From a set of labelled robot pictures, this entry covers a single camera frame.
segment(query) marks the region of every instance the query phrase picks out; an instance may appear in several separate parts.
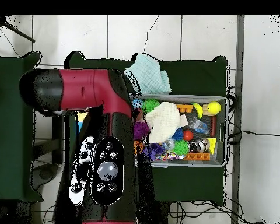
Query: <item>metal pole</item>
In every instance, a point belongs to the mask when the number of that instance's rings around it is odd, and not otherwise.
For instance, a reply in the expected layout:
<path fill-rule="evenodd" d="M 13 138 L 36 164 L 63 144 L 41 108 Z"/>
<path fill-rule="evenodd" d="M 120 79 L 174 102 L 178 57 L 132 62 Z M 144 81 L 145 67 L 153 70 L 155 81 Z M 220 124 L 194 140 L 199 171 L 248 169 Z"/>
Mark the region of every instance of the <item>metal pole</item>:
<path fill-rule="evenodd" d="M 17 33 L 18 35 L 21 35 L 22 37 L 30 40 L 31 42 L 35 43 L 35 39 L 30 38 L 28 35 L 25 35 L 24 33 L 22 33 L 21 31 L 19 31 L 18 29 L 16 29 L 15 27 L 13 27 L 12 25 L 10 25 L 9 23 L 4 23 L 3 24 L 4 27 L 6 27 L 7 29 L 14 31 L 15 33 Z"/>

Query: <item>light blue towel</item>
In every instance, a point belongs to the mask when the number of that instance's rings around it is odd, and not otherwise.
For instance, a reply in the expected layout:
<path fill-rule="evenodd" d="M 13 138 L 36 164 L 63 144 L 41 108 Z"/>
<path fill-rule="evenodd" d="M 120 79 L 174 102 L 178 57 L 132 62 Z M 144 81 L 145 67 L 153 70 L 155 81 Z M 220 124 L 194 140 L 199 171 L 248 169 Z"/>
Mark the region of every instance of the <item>light blue towel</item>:
<path fill-rule="evenodd" d="M 135 91 L 138 93 L 137 82 L 143 94 L 171 93 L 167 72 L 161 71 L 158 61 L 148 55 L 139 53 L 135 63 L 126 68 L 124 74 L 132 82 Z"/>

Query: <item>yellow ball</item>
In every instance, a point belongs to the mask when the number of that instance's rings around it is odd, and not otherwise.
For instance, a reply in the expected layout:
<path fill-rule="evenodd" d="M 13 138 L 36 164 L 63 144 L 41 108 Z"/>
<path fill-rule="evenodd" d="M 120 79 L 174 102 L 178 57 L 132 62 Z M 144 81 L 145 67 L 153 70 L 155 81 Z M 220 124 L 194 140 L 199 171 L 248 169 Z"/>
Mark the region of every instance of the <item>yellow ball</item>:
<path fill-rule="evenodd" d="M 215 115 L 218 114 L 220 111 L 221 111 L 221 105 L 218 102 L 214 101 L 208 104 L 208 112 L 210 114 Z"/>

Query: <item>white cloth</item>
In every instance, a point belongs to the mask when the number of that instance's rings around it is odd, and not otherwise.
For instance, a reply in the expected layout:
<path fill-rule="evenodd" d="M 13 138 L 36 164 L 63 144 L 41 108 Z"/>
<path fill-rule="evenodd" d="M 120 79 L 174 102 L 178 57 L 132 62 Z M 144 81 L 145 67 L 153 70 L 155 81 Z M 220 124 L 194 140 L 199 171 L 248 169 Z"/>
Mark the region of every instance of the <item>white cloth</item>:
<path fill-rule="evenodd" d="M 150 128 L 150 143 L 164 142 L 180 127 L 180 112 L 173 103 L 163 102 L 145 118 Z"/>

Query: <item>red ball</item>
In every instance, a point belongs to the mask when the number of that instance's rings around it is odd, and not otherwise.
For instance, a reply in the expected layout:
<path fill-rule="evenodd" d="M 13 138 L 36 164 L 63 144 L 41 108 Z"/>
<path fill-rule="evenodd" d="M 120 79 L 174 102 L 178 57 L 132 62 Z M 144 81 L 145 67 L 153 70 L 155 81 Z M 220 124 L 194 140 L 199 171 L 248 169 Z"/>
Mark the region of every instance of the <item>red ball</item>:
<path fill-rule="evenodd" d="M 190 141 L 192 139 L 193 139 L 193 133 L 189 129 L 185 130 L 184 131 L 184 140 Z"/>

